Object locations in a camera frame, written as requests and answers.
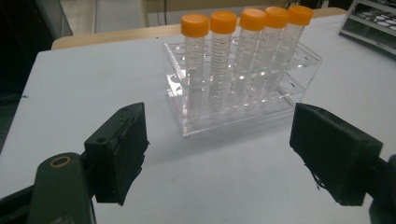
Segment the orange screw cap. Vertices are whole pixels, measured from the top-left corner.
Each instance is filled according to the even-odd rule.
[[[249,31],[260,31],[264,29],[265,13],[261,10],[248,8],[242,12],[239,25]]]
[[[228,35],[235,31],[236,15],[231,11],[216,11],[210,16],[210,30],[213,33]]]
[[[306,26],[314,16],[314,10],[309,7],[292,6],[289,9],[289,22],[294,25]]]
[[[209,18],[200,13],[191,13],[181,18],[181,33],[188,37],[204,37],[209,33]]]
[[[265,9],[265,26],[281,29],[288,24],[289,12],[283,7],[268,7]]]

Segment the screw hole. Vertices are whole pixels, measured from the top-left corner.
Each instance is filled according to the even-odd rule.
[[[69,162],[71,161],[70,157],[58,157],[55,160],[53,160],[49,165],[53,168],[59,168],[66,166]]]

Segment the centrifuge tube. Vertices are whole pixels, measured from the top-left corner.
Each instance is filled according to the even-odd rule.
[[[259,46],[254,58],[250,89],[247,92],[247,104],[254,106],[262,100],[264,83],[273,73],[273,59],[279,40],[289,19],[289,12],[282,7],[265,9],[265,28],[260,35]]]
[[[228,73],[228,59],[236,15],[230,11],[216,11],[210,18],[212,45],[210,54],[209,110],[211,115],[221,112],[223,89]]]
[[[258,9],[245,9],[239,25],[238,47],[233,62],[233,74],[227,95],[230,111],[235,111],[246,101],[248,80],[260,31],[264,28],[265,13]]]
[[[289,13],[289,24],[282,33],[279,48],[274,56],[274,73],[268,76],[264,84],[263,99],[276,96],[277,88],[282,81],[305,26],[309,24],[314,15],[314,10],[309,7],[293,6],[290,7]]]
[[[186,82],[183,89],[183,111],[189,121],[200,118],[202,113],[202,88],[204,81],[205,36],[209,32],[209,18],[192,13],[181,18],[184,35]]]

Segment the table surface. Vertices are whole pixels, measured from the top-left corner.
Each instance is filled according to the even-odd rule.
[[[346,14],[347,12],[337,7],[327,7],[314,10],[314,18]],[[166,25],[142,29],[98,33],[94,35],[75,35],[57,39],[52,44],[52,49],[66,49],[80,46],[103,44],[131,39],[145,39],[160,36],[180,35],[180,25]]]
[[[304,102],[396,148],[396,63],[337,34],[345,16],[313,19],[301,42],[321,55]],[[39,53],[0,155],[0,198],[34,184],[43,160],[84,151],[119,108],[144,102],[150,145],[123,207],[94,203],[98,223],[370,223],[343,207],[289,146],[292,117],[183,138],[167,102],[163,42],[181,35]]]

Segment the wire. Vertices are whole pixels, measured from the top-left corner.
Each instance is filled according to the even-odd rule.
[[[168,24],[166,20],[166,5],[168,5],[167,2],[167,0],[163,0],[163,20],[165,21],[165,25]]]

